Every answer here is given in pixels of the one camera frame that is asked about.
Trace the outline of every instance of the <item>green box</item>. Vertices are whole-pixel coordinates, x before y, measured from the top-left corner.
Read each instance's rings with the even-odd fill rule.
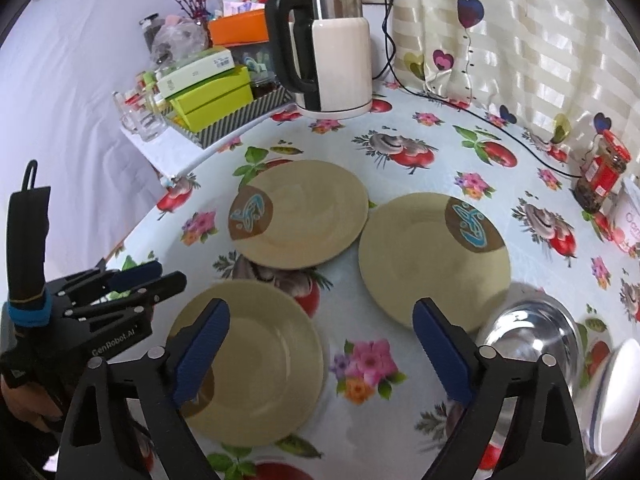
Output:
[[[188,129],[199,132],[251,101],[249,72],[237,66],[185,88],[169,98]]]

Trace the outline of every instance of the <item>human hand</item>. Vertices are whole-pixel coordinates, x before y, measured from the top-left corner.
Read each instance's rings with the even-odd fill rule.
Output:
[[[9,388],[4,377],[0,376],[0,391],[9,412],[18,420],[31,424],[40,431],[50,431],[44,418],[59,420],[62,416],[62,412],[46,390],[37,383]]]

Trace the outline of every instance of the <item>white sheet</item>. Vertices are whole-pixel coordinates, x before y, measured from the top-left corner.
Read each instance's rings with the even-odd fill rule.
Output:
[[[37,184],[52,186],[48,280],[93,265],[164,192],[118,130],[110,94],[147,67],[138,20],[178,10],[172,0],[33,0],[0,48],[0,219],[36,158]]]

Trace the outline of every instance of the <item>kettle handle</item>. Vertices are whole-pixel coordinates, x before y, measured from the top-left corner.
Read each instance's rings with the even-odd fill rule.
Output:
[[[267,0],[264,17],[267,22],[271,56],[278,79],[289,91],[297,93],[318,92],[318,83],[309,79],[301,79],[296,71],[293,59],[289,13],[296,10],[313,19],[311,0]],[[313,45],[296,45],[313,52]]]

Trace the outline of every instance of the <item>electric kettle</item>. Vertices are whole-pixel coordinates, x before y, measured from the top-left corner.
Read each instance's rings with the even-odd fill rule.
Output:
[[[339,120],[369,111],[371,52],[362,0],[267,0],[265,19],[276,76],[295,94],[301,114]]]

